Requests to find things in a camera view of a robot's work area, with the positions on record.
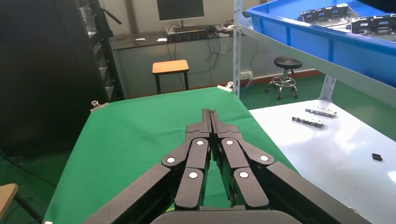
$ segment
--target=wooden chair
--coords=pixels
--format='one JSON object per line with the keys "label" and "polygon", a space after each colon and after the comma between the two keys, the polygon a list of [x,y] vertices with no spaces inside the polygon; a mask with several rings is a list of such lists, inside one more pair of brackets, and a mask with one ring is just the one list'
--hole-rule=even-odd
{"label": "wooden chair", "polygon": [[188,90],[187,72],[189,67],[186,60],[157,62],[153,64],[153,75],[156,77],[157,94],[161,94],[160,75],[184,73],[185,89]]}

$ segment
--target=wall outlet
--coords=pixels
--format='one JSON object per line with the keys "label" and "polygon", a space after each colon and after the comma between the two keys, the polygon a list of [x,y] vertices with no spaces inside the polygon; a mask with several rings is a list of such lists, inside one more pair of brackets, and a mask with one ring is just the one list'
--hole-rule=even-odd
{"label": "wall outlet", "polygon": [[250,80],[253,79],[253,72],[252,71],[244,71],[240,73],[241,80]]}

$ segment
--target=blue storage crate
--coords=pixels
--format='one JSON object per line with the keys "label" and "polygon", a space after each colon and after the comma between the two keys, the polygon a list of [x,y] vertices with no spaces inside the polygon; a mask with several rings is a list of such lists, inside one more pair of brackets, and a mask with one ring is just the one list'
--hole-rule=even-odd
{"label": "blue storage crate", "polygon": [[387,14],[358,1],[275,0],[246,12],[253,29],[283,44],[396,87],[396,43],[300,22],[300,12],[347,3],[359,16]]}

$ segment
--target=green cloth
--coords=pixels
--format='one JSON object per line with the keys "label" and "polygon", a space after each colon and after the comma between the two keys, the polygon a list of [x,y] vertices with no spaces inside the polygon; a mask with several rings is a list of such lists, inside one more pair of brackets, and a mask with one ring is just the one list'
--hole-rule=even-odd
{"label": "green cloth", "polygon": [[[77,224],[184,142],[186,126],[217,110],[245,141],[295,170],[233,92],[183,91],[111,103],[93,111],[70,155],[44,221]],[[229,207],[219,169],[211,161],[205,205]]]}

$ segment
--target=computer monitor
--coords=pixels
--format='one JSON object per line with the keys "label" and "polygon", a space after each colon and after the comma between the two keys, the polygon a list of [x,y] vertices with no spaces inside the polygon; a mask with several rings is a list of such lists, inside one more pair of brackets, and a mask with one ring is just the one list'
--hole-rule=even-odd
{"label": "computer monitor", "polygon": [[204,17],[203,0],[157,0],[160,21],[182,21]]}

